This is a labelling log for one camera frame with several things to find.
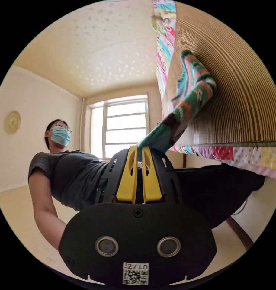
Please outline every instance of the sticker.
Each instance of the sticker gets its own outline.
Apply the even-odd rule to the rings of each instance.
[[[123,263],[123,284],[148,285],[149,264]]]

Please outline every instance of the dark hair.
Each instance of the dark hair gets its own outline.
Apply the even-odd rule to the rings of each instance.
[[[63,122],[66,126],[68,126],[68,124],[65,122],[65,121],[63,121],[63,120],[61,120],[61,119],[56,119],[56,120],[54,120],[54,121],[51,121],[48,125],[47,125],[47,128],[46,128],[46,132],[50,129],[50,127],[55,123],[55,122],[58,122],[58,121],[60,121],[60,122]],[[47,148],[48,148],[48,150],[50,149],[50,144],[49,144],[49,142],[48,142],[48,138],[47,137],[44,137],[44,140],[45,140],[45,143],[46,143],[46,145],[47,145]]]

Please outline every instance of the eyeglasses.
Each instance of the eyeglasses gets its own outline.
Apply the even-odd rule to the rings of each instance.
[[[54,123],[55,126],[59,126],[59,127],[64,127],[66,128],[70,133],[72,133],[72,129],[67,126],[65,123],[57,121],[56,123]]]

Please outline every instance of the black pants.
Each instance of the black pants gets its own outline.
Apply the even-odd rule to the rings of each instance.
[[[260,189],[265,176],[240,170],[225,163],[202,168],[175,169],[184,203],[217,227],[236,212],[248,196]],[[142,190],[142,171],[138,171],[137,195]]]

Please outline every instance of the window frame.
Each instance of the window frame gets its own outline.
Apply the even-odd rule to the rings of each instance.
[[[144,103],[145,104],[145,113],[131,113],[131,114],[119,114],[119,115],[115,115],[115,116],[107,116],[107,109],[108,107],[114,107],[114,106],[119,106],[119,105],[128,105],[128,104],[136,104],[136,103]],[[96,108],[100,108],[103,107],[103,126],[102,126],[102,158],[99,158],[99,160],[101,161],[110,161],[111,158],[107,158],[106,157],[106,145],[116,145],[116,144],[131,144],[131,145],[136,145],[136,142],[127,142],[127,143],[106,143],[106,132],[107,131],[123,131],[123,130],[129,130],[129,129],[146,129],[146,135],[149,134],[149,130],[150,130],[150,126],[149,126],[149,108],[148,108],[148,96],[147,95],[140,95],[137,96],[137,98],[131,99],[131,100],[121,100],[121,101],[117,101],[116,102],[111,102],[111,100],[108,101],[104,101],[104,102],[100,102],[98,103],[99,105],[93,104],[90,105],[90,109],[96,109]],[[109,129],[107,130],[107,119],[113,118],[113,117],[121,117],[121,116],[133,116],[133,115],[145,115],[145,123],[146,126],[145,127],[137,127],[137,128],[123,128],[123,129]],[[90,118],[90,139],[89,139],[89,146],[90,146],[90,152],[91,152],[91,118]]]

